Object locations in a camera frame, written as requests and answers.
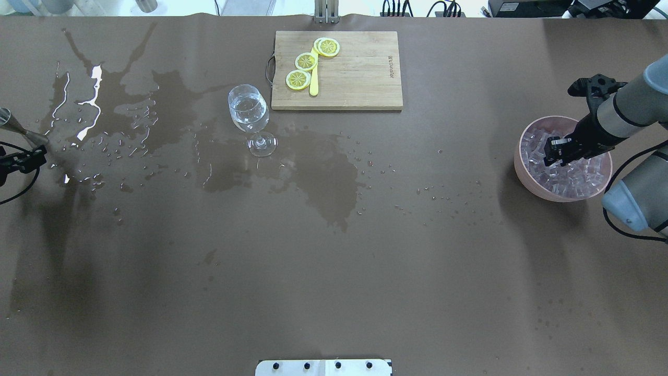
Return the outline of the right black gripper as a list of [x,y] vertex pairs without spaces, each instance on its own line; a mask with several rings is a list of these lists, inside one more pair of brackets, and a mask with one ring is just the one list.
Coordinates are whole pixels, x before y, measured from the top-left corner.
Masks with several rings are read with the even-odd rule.
[[567,136],[549,137],[543,147],[543,162],[550,167],[560,160],[560,163],[571,163],[580,159],[592,159],[601,154],[596,135],[596,122],[592,116],[585,116],[578,121],[574,131]]

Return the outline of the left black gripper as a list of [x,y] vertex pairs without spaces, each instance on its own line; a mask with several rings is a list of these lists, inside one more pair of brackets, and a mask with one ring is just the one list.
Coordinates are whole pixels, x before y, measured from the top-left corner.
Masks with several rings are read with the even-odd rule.
[[39,170],[47,162],[46,155],[45,147],[14,153],[7,153],[5,147],[1,147],[1,175],[8,175],[16,171],[27,174],[32,170]]

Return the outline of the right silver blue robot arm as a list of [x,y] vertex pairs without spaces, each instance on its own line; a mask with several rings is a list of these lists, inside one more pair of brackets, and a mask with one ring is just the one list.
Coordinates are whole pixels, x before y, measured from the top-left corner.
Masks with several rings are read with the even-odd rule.
[[[583,97],[589,113],[570,134],[549,137],[544,145],[544,164],[565,166],[591,159],[654,124],[667,122],[667,57],[649,64],[629,83],[596,74],[578,78],[568,90]],[[666,142],[637,153],[644,156],[620,181],[611,178],[604,189],[604,219],[611,216],[632,229],[630,238],[642,239],[640,231],[653,229],[653,241],[666,242]]]

